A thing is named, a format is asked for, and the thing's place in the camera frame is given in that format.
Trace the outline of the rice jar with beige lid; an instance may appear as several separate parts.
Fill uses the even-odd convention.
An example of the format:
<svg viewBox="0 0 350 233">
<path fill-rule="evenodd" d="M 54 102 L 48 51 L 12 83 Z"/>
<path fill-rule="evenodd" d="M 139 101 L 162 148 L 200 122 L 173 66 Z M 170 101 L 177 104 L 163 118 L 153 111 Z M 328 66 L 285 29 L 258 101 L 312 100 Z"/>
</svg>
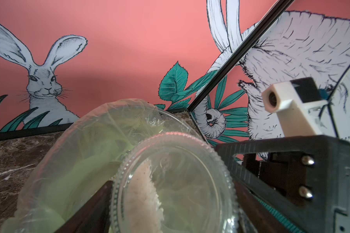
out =
<svg viewBox="0 0 350 233">
<path fill-rule="evenodd" d="M 140 142 L 124 158 L 112 186 L 114 233 L 235 233 L 238 203 L 216 151 L 180 132 Z"/>
</svg>

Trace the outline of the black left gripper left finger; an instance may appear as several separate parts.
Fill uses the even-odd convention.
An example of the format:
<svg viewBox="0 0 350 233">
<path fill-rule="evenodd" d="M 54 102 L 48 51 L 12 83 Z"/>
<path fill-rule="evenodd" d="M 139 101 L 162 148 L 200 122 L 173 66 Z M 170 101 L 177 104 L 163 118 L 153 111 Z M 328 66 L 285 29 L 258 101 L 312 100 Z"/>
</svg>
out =
<svg viewBox="0 0 350 233">
<path fill-rule="evenodd" d="M 104 185 L 58 230 L 57 233 L 108 233 L 113 181 Z"/>
</svg>

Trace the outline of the white bin with green bag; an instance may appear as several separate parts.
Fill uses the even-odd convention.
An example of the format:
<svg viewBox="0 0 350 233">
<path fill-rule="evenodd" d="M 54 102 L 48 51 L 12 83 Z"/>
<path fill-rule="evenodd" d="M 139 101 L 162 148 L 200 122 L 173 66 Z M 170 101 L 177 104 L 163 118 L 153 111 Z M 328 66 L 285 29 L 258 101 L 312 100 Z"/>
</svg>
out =
<svg viewBox="0 0 350 233">
<path fill-rule="evenodd" d="M 53 233 L 104 185 L 125 156 L 157 134 L 199 137 L 187 122 L 140 99 L 103 104 L 74 122 L 36 166 L 3 233 Z"/>
</svg>

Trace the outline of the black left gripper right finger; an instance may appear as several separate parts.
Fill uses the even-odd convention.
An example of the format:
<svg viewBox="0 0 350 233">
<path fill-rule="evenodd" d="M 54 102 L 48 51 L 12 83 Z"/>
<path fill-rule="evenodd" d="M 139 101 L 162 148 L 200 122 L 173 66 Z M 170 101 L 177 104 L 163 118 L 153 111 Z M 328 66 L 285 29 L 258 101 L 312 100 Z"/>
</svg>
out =
<svg viewBox="0 0 350 233">
<path fill-rule="evenodd" d="M 238 203 L 259 233 L 289 233 L 238 181 L 233 181 Z"/>
</svg>

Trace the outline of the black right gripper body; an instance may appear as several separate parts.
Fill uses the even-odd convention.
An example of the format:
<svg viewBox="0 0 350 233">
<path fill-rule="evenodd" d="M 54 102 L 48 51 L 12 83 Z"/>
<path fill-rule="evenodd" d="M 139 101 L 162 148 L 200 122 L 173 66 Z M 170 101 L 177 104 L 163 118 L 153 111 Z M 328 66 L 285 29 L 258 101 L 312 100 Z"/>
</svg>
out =
<svg viewBox="0 0 350 233">
<path fill-rule="evenodd" d="M 350 142 L 297 136 L 219 144 L 215 151 L 233 181 L 290 233 L 350 233 Z M 239 232 L 258 233 L 239 211 Z"/>
</svg>

